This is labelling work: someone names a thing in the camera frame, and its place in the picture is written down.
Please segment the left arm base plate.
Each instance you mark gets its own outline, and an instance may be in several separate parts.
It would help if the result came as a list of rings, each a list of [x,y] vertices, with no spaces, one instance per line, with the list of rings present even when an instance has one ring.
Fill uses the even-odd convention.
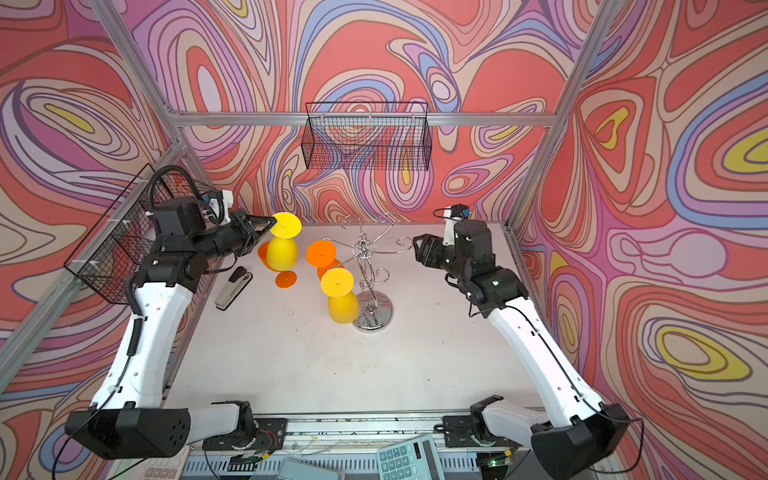
[[[275,452],[282,450],[287,434],[285,417],[256,417],[253,431],[236,431],[214,436],[202,443],[204,451],[214,452]]]

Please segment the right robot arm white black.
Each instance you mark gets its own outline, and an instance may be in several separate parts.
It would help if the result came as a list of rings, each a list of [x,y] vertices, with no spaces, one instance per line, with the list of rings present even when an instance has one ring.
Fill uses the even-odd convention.
[[[470,312],[494,326],[532,380],[543,408],[520,407],[500,395],[470,408],[478,443],[509,440],[533,451],[553,479],[570,479],[610,456],[631,420],[608,404],[576,372],[543,325],[517,274],[497,264],[492,235],[480,220],[449,218],[443,236],[412,240],[418,263],[445,272],[470,303]]]

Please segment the yellow wine glass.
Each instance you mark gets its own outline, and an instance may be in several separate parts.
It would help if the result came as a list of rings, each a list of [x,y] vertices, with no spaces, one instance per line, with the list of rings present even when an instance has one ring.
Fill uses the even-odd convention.
[[[330,318],[338,324],[351,324],[360,314],[360,305],[353,289],[353,274],[344,268],[333,268],[324,273],[320,281],[322,292],[328,297]]]
[[[289,212],[274,215],[276,225],[270,230],[273,238],[269,241],[267,261],[276,270],[292,270],[298,259],[295,238],[302,230],[299,218]]]

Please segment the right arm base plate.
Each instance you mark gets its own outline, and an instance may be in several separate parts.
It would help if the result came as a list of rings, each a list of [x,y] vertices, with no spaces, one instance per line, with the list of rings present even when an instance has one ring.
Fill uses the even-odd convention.
[[[443,416],[433,430],[443,436],[448,448],[506,447],[515,451],[520,447],[516,442],[491,434],[487,426],[472,414]]]

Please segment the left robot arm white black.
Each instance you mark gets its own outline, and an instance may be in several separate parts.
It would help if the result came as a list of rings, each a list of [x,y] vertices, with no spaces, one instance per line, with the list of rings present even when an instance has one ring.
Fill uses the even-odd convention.
[[[131,323],[104,382],[87,409],[68,415],[65,433],[106,460],[169,458],[216,437],[249,449],[258,427],[248,402],[165,408],[164,376],[180,321],[215,272],[210,262],[250,254],[277,221],[234,208],[224,191],[202,191],[179,165],[158,169],[145,192],[155,239],[124,283]]]

